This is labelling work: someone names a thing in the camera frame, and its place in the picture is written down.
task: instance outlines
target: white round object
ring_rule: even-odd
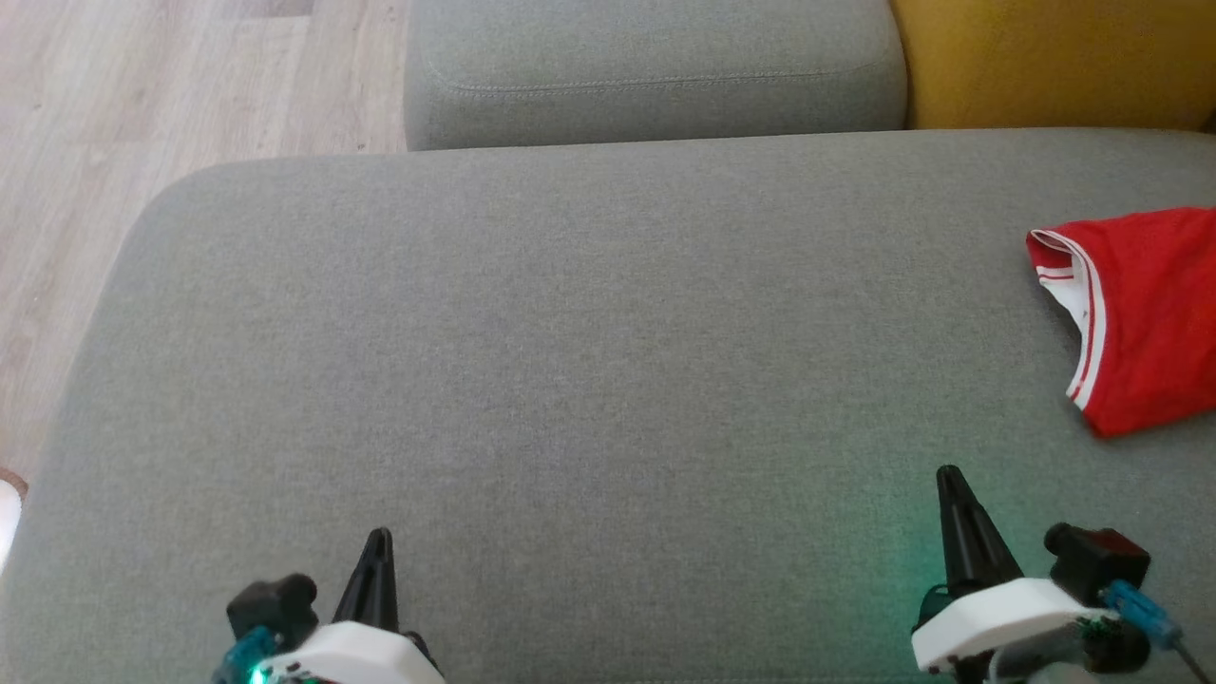
[[[18,520],[21,520],[21,494],[16,487],[0,480],[0,572],[9,560],[12,538],[17,536]]]

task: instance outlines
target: folded red garment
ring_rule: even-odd
[[[1068,394],[1094,432],[1216,409],[1216,209],[1074,222],[1026,245],[1081,329]]]

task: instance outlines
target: brown rim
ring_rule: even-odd
[[[0,467],[0,480],[12,484],[17,490],[17,495],[21,497],[21,500],[26,500],[26,494],[29,492],[29,484],[26,484],[26,481],[22,480],[19,475],[6,467]]]

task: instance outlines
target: gray fabric surface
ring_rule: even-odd
[[[415,0],[411,150],[902,128],[886,0]]]
[[[959,464],[1023,567],[1113,526],[1216,651],[1216,420],[1115,442],[1036,226],[1216,200],[1216,139],[899,131],[227,166],[118,259],[6,577],[27,684],[202,682],[367,531],[454,684],[907,682]],[[1158,658],[1139,682],[1182,680]]]

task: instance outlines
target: red shorts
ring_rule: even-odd
[[[1068,394],[1103,437],[1216,408],[1216,209],[1074,222],[1026,237],[1081,329]]]

